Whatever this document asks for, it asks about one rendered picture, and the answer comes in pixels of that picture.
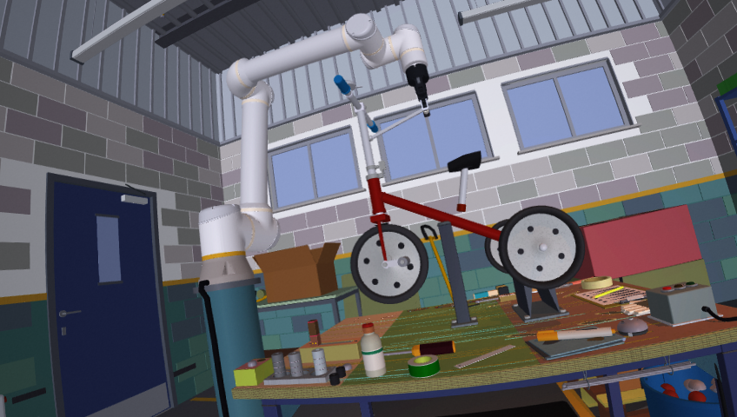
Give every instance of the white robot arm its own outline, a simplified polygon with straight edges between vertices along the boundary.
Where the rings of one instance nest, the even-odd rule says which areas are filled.
[[[251,60],[239,59],[226,83],[242,98],[241,205],[207,208],[200,212],[203,271],[200,281],[228,284],[253,278],[245,257],[276,245],[279,224],[267,201],[268,110],[273,92],[263,79],[309,63],[360,50],[370,69],[400,61],[408,84],[427,107],[427,58],[417,28],[404,24],[386,38],[370,16],[357,14],[340,29],[312,36]]]

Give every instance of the gray control box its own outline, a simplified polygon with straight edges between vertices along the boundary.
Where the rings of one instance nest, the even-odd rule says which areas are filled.
[[[687,285],[686,282],[679,282],[649,289],[647,304],[651,316],[671,325],[710,318],[709,313],[701,311],[703,306],[716,312],[712,288],[696,283]]]

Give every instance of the window pane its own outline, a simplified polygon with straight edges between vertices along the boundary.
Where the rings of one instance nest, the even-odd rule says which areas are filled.
[[[274,168],[278,207],[315,198],[306,146],[272,156],[271,165]]]
[[[333,137],[310,147],[318,197],[358,188],[350,135]]]
[[[487,157],[473,101],[433,109],[429,121],[441,167],[448,166],[448,162],[458,156],[477,150],[481,151],[481,157]]]
[[[558,83],[577,136],[624,124],[603,68],[562,76]]]
[[[97,217],[97,271],[100,283],[121,280],[117,217]]]
[[[399,119],[382,123],[391,126]],[[424,116],[415,116],[382,135],[393,180],[437,169]]]
[[[571,137],[553,80],[509,89],[507,94],[520,129],[523,148]]]

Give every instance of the door frame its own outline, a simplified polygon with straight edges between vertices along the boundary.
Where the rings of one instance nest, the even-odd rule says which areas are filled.
[[[56,417],[66,417],[64,410],[64,397],[62,390],[62,370],[59,365],[59,340],[56,331],[56,291],[54,276],[54,186],[57,183],[77,185],[90,189],[113,191],[122,194],[135,195],[134,189],[127,187],[75,178],[72,176],[48,173],[46,177],[46,308],[49,316],[49,343],[51,353],[52,381],[54,386],[54,397],[56,401]],[[159,249],[158,228],[158,205],[156,192],[141,190],[149,197],[151,218],[151,243],[154,255],[154,274],[156,279],[156,302],[159,312],[159,329],[161,330],[164,368],[166,370],[167,391],[169,392],[169,404],[176,406],[176,392],[174,390],[174,374],[169,356],[169,333],[167,332],[166,312],[164,308],[163,281],[161,268],[161,251]]]

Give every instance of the green tape roll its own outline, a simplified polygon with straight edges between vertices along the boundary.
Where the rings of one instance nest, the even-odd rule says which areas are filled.
[[[425,354],[410,359],[409,374],[415,378],[427,378],[440,372],[440,362],[434,354]]]

